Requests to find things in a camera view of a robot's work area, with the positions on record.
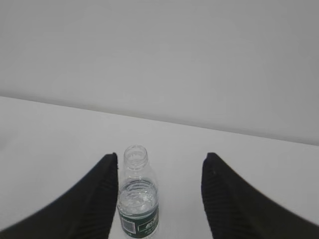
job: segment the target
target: white table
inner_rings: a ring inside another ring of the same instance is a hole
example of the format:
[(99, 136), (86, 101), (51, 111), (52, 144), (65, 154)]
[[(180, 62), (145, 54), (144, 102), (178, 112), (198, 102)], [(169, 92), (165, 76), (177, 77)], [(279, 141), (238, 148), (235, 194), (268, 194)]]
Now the white table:
[[(319, 147), (0, 97), (0, 229), (52, 202), (106, 153), (141, 144), (159, 179), (159, 239), (211, 239), (201, 167), (217, 152), (254, 187), (319, 224)], [(116, 214), (110, 239), (122, 237)]]

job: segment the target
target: bottle opening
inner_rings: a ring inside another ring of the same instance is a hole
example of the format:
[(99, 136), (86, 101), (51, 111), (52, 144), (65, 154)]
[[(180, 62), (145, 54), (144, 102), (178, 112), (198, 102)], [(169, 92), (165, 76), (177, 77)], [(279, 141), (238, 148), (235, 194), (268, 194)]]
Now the bottle opening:
[(148, 160), (148, 153), (141, 145), (132, 145), (124, 152), (124, 164), (129, 169), (142, 169), (147, 165)]

